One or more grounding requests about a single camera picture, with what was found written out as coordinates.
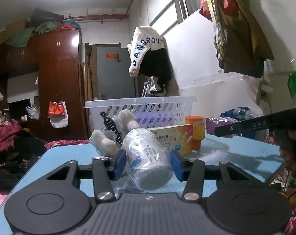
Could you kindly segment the plush toy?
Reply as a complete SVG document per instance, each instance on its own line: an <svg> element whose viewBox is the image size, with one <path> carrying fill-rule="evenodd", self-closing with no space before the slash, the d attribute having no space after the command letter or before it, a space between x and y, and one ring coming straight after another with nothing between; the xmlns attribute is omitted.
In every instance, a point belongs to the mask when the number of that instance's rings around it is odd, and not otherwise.
<svg viewBox="0 0 296 235"><path fill-rule="evenodd" d="M140 128L135 116L128 109L122 110L112 119L121 133L122 140L132 129ZM115 133L107 130L106 127L100 130L94 130L89 138L89 142L96 148L99 154L109 157L114 157L123 145L116 142Z"/></svg>

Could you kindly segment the orange yellow capsule box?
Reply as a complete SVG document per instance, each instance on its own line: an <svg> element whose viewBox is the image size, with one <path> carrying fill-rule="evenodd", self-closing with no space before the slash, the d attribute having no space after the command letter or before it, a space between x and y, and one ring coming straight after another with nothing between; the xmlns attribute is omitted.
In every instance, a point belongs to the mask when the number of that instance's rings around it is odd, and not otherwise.
<svg viewBox="0 0 296 235"><path fill-rule="evenodd" d="M172 125L148 128L155 138L169 151L176 150L181 155L192 152L193 125Z"/></svg>

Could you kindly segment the white bottle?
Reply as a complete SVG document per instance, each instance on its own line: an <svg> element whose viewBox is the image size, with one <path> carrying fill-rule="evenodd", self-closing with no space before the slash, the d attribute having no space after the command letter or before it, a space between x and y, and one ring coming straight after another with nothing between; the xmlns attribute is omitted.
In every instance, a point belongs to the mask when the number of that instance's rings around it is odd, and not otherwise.
<svg viewBox="0 0 296 235"><path fill-rule="evenodd" d="M146 193L163 188L173 176L168 149L152 132L143 128L131 130L123 140L127 163L122 182L116 182L116 195Z"/></svg>

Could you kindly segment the orange medicine box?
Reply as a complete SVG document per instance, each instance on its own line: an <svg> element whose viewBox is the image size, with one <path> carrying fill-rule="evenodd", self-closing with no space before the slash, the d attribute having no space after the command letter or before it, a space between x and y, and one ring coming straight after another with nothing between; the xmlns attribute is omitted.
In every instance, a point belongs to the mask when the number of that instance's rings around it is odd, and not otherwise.
<svg viewBox="0 0 296 235"><path fill-rule="evenodd" d="M193 125L192 150L201 148L201 141L205 138L205 121L201 116L186 116L185 123Z"/></svg>

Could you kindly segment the small pink tissue pack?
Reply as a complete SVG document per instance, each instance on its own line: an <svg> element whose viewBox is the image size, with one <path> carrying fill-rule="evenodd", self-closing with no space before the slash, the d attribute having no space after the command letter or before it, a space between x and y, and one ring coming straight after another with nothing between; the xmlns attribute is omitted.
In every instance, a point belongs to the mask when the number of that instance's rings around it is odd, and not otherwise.
<svg viewBox="0 0 296 235"><path fill-rule="evenodd" d="M215 129L220 126L229 125L235 123L236 120L233 118L223 117L209 117L206 118L205 126L206 133L209 135L215 135Z"/></svg>

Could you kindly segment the purple tissue pack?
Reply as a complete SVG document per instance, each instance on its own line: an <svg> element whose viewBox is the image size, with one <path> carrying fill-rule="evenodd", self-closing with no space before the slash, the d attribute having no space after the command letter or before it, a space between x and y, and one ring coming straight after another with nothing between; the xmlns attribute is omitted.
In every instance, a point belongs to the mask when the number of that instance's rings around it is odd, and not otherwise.
<svg viewBox="0 0 296 235"><path fill-rule="evenodd" d="M172 126L175 119L172 115L161 114L156 112L134 112L137 123L142 128L155 128L163 126Z"/></svg>

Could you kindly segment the black hair clip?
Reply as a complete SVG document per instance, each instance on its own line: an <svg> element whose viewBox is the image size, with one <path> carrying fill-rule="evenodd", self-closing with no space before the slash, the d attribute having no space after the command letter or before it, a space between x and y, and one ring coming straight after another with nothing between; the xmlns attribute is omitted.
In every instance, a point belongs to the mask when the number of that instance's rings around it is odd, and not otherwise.
<svg viewBox="0 0 296 235"><path fill-rule="evenodd" d="M113 121L113 119L108 117L104 111L100 113L100 116L103 118L103 123L104 123L106 129L114 132L116 135L116 142L119 143L120 145L122 145L123 140L121 138L121 133L117 129L116 124Z"/></svg>

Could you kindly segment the blue shopping bag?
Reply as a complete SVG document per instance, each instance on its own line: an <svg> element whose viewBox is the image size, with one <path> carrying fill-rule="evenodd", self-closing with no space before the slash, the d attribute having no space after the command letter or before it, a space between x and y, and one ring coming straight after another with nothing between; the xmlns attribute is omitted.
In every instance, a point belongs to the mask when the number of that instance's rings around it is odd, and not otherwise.
<svg viewBox="0 0 296 235"><path fill-rule="evenodd" d="M256 118L258 115L256 112L251 111L248 107L238 107L235 109L231 109L229 111L225 111L224 113L221 113L220 116L223 118L232 118L235 121L242 121ZM255 139L256 131L243 132L236 135L245 138Z"/></svg>

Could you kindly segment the white plastic laundry basket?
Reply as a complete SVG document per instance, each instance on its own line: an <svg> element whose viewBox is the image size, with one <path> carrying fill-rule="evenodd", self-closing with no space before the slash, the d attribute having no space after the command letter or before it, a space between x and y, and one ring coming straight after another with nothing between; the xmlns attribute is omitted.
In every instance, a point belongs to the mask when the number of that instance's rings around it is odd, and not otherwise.
<svg viewBox="0 0 296 235"><path fill-rule="evenodd" d="M88 135L91 136L93 130L104 127L101 112L112 118L117 116L122 110L128 109L131 112L156 112L172 115L175 119L174 125L185 122L185 117L192 113L192 105L196 102L194 96L175 97L144 97L144 98L123 98L86 101Z"/></svg>

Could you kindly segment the red white hanging bag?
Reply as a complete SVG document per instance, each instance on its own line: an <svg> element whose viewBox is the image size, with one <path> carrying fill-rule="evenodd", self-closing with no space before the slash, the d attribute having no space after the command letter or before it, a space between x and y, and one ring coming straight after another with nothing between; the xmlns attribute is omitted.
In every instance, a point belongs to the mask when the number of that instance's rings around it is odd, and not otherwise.
<svg viewBox="0 0 296 235"><path fill-rule="evenodd" d="M68 126L68 113L64 101L50 101L48 106L48 119L53 128Z"/></svg>

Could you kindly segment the grey metal door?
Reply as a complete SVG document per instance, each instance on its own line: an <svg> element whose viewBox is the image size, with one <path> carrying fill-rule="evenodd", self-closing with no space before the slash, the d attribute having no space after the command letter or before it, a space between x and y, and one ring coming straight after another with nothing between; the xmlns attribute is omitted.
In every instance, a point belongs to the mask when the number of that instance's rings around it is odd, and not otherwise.
<svg viewBox="0 0 296 235"><path fill-rule="evenodd" d="M97 47L96 58L100 100L136 96L135 79L128 72L131 59L126 48Z"/></svg>

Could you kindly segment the olive hanging bags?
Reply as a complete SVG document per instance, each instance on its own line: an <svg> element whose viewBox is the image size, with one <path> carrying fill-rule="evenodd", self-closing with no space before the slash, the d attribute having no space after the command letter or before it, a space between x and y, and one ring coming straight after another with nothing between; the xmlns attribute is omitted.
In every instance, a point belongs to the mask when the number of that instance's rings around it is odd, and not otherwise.
<svg viewBox="0 0 296 235"><path fill-rule="evenodd" d="M274 60L270 45L246 0L205 0L200 13L213 22L219 67L262 78L265 60Z"/></svg>

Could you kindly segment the red plaid blanket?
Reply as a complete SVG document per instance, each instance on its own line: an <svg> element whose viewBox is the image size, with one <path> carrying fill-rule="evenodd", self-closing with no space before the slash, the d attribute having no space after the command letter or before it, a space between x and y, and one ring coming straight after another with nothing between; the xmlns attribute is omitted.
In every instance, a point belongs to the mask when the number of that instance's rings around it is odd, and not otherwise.
<svg viewBox="0 0 296 235"><path fill-rule="evenodd" d="M14 145L14 137L21 131L18 121L12 119L9 124L0 126L0 152Z"/></svg>

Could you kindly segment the white black hanging jacket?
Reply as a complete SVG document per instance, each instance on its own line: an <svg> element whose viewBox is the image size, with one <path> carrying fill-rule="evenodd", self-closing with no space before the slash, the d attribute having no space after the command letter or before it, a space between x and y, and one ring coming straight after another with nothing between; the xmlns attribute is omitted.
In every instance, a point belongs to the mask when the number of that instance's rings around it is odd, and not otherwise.
<svg viewBox="0 0 296 235"><path fill-rule="evenodd" d="M149 25L136 27L127 48L131 59L129 75L151 78L153 85L150 93L166 94L166 85L172 74L168 53L158 32Z"/></svg>

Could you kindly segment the dark red wooden wardrobe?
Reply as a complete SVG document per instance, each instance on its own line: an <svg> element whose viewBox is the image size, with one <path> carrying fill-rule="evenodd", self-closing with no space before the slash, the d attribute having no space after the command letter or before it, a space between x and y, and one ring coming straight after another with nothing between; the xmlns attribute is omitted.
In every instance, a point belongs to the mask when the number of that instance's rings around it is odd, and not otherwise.
<svg viewBox="0 0 296 235"><path fill-rule="evenodd" d="M0 45L0 79L38 72L40 138L46 141L87 137L80 75L82 38L79 28L64 29L29 38L25 47ZM68 125L54 128L48 118L51 101L63 101Z"/></svg>

